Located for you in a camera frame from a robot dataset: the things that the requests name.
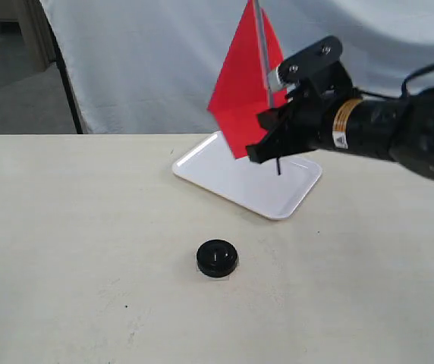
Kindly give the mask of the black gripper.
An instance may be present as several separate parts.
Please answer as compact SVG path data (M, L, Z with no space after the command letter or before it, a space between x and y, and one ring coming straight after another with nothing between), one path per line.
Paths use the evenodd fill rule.
M287 105L257 115L259 126L268 133L258 143L246 146L251 162L262 164L285 155L336 150L332 141L332 119L341 101L336 92L318 93L298 87L287 94L287 99Z

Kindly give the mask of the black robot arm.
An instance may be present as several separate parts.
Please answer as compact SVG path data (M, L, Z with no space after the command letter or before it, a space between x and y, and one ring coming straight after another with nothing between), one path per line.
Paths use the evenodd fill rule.
M434 180L434 88L399 99L357 93L296 98L258 115L266 135L247 146L249 160L315 150L394 162Z

